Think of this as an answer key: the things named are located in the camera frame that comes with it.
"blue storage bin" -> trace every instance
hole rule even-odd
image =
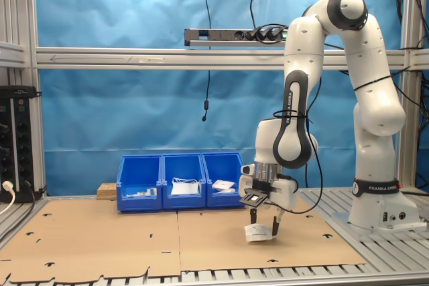
[[[202,160],[206,172],[207,181],[207,206],[209,208],[244,207],[240,203],[239,182],[243,160],[240,153],[203,153]],[[235,192],[220,194],[212,189],[212,184],[217,180],[234,182],[232,188]]]
[[[187,209],[206,206],[206,178],[201,154],[164,154],[162,155],[162,208]],[[200,182],[198,194],[171,195],[172,179],[195,179]]]
[[[124,155],[116,183],[119,211],[162,209],[161,155]],[[156,196],[127,196],[155,188]]]

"blue backdrop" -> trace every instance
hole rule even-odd
[[[257,25],[289,24],[318,0],[254,0]],[[394,0],[365,0],[387,49],[400,46]],[[208,0],[213,28],[251,28],[250,0]],[[184,29],[208,27],[204,0],[37,0],[40,46],[183,48]],[[329,38],[341,45],[339,39]],[[283,73],[42,70],[46,178],[52,195],[94,194],[116,180],[122,155],[240,151],[253,161],[258,122],[282,105]],[[323,73],[310,130],[320,144],[326,186],[351,186],[355,173],[349,78]],[[303,169],[294,172],[303,186]],[[318,168],[309,182],[319,186]]]

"small white package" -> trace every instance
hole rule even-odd
[[[177,194],[197,194],[200,184],[195,179],[180,179],[174,177],[172,180],[172,195]]]
[[[232,194],[233,192],[235,192],[235,189],[231,188],[231,189],[221,190],[218,192],[218,194]]]
[[[234,182],[230,182],[230,181],[224,181],[224,180],[217,180],[213,185],[212,188],[213,189],[217,189],[217,190],[228,190],[229,188],[231,188],[234,185]]]
[[[244,229],[247,242],[271,240],[273,238],[270,228],[264,224],[250,224]]]

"metal rail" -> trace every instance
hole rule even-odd
[[[283,70],[283,50],[151,50],[36,48],[39,69]],[[388,50],[392,70],[406,66],[405,51]],[[347,70],[343,50],[324,51],[324,70]]]

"cardboard sheet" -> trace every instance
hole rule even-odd
[[[108,200],[49,202],[0,251],[0,281],[180,275],[177,214],[118,214]]]
[[[308,207],[298,199],[295,211]],[[272,227],[276,214],[273,207],[258,209],[257,222]],[[315,211],[285,213],[277,239],[250,243],[244,230],[250,224],[249,210],[179,212],[178,221],[183,271],[365,263]]]

